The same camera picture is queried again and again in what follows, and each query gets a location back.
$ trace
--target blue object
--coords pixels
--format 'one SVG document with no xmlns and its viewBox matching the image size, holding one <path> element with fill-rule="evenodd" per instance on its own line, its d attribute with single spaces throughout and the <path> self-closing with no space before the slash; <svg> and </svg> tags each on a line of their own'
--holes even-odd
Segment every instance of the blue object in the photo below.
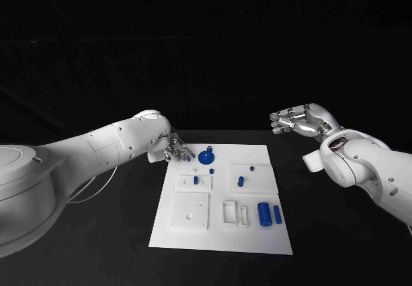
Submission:
<svg viewBox="0 0 412 286">
<path fill-rule="evenodd" d="M 243 177 L 239 177 L 238 186 L 243 186 L 243 181 L 245 181 L 245 178 L 243 178 Z"/>
<path fill-rule="evenodd" d="M 268 208 L 268 203 L 258 203 L 258 211 L 259 211 L 259 221 L 261 226 L 271 226 L 272 225 L 272 218 L 271 218 L 271 211 Z"/>
<path fill-rule="evenodd" d="M 215 155 L 212 153 L 212 147 L 209 146 L 207 147 L 207 150 L 206 151 L 202 151 L 199 156 L 199 162 L 203 164 L 203 165 L 209 165 L 213 160 L 215 160 Z"/>
<path fill-rule="evenodd" d="M 274 206 L 274 207 L 272 207 L 272 210 L 274 210 L 274 212 L 275 212 L 277 224 L 279 225 L 279 224 L 281 224 L 281 212 L 279 212 L 279 207 L 278 207 L 278 206 Z"/>
</svg>

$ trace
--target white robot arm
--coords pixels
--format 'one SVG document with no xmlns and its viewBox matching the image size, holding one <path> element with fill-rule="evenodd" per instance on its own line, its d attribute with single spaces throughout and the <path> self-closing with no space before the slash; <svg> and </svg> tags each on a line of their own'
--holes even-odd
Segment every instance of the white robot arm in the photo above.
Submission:
<svg viewBox="0 0 412 286">
<path fill-rule="evenodd" d="M 81 184 L 147 153 L 194 158 L 156 110 L 43 146 L 0 145 L 0 257 L 48 232 Z"/>
<path fill-rule="evenodd" d="M 375 203 L 412 225 L 412 155 L 392 151 L 367 134 L 346 130 L 317 104 L 272 113 L 272 132 L 314 137 L 320 149 L 303 157 L 311 172 L 326 170 L 343 187 L 360 186 Z"/>
</svg>

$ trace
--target blue disc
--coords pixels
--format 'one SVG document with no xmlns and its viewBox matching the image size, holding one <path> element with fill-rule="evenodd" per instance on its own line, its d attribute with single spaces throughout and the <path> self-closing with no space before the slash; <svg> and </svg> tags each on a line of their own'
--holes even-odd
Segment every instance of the blue disc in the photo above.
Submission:
<svg viewBox="0 0 412 286">
<path fill-rule="evenodd" d="M 212 147 L 209 146 L 207 147 L 207 150 L 206 151 L 202 151 L 199 156 L 199 162 L 203 164 L 203 165 L 209 165 L 213 160 L 215 160 L 215 155 L 212 153 Z"/>
</svg>

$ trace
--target black table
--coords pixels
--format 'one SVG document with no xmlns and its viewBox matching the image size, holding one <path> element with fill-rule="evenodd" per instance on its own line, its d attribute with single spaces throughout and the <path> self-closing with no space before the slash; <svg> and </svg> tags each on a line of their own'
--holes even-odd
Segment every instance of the black table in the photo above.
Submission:
<svg viewBox="0 0 412 286">
<path fill-rule="evenodd" d="M 66 206 L 42 239 L 0 259 L 1 285 L 275 285 L 409 275 L 406 226 L 359 187 L 341 188 L 303 155 L 318 143 L 295 133 L 180 131 L 187 143 L 265 144 L 294 256 L 150 248 L 166 162 L 121 165 L 105 190 Z M 102 174 L 84 196 L 105 183 Z"/>
</svg>

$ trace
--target robotic hand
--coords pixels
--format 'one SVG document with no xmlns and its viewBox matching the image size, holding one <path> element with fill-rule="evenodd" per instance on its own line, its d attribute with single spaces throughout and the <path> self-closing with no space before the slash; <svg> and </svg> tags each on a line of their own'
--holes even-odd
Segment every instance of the robotic hand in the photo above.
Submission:
<svg viewBox="0 0 412 286">
<path fill-rule="evenodd" d="M 143 153 L 194 158 L 156 110 L 43 146 L 0 145 L 0 257 L 48 232 L 78 187 Z"/>
<path fill-rule="evenodd" d="M 412 225 L 412 155 L 395 152 L 367 134 L 346 130 L 317 104 L 269 115 L 275 134 L 314 137 L 320 149 L 303 157 L 311 172 L 326 170 L 343 187 L 360 186 L 375 203 Z"/>
</svg>

